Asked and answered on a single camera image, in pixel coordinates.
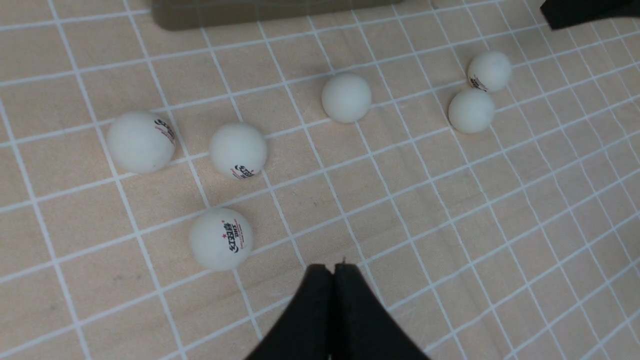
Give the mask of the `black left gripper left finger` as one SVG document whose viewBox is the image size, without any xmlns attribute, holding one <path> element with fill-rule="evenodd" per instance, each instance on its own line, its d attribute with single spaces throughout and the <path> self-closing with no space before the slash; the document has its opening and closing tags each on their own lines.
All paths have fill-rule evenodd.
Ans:
<svg viewBox="0 0 640 360">
<path fill-rule="evenodd" d="M 327 360 L 333 275 L 324 264 L 306 268 L 290 303 L 248 360 Z"/>
</svg>

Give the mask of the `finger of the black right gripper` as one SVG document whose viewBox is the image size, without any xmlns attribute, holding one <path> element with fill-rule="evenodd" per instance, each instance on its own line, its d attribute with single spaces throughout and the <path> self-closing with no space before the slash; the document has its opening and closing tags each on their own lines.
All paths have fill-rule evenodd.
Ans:
<svg viewBox="0 0 640 360">
<path fill-rule="evenodd" d="M 552 30 L 615 18 L 638 18 L 638 0 L 546 0 L 540 6 Z"/>
</svg>

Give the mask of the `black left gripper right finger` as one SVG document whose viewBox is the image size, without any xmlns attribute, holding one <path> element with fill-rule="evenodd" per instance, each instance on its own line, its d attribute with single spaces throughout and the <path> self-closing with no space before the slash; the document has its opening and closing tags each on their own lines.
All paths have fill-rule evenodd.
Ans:
<svg viewBox="0 0 640 360">
<path fill-rule="evenodd" d="M 427 360 L 370 289 L 357 265 L 334 266 L 334 360 Z"/>
</svg>

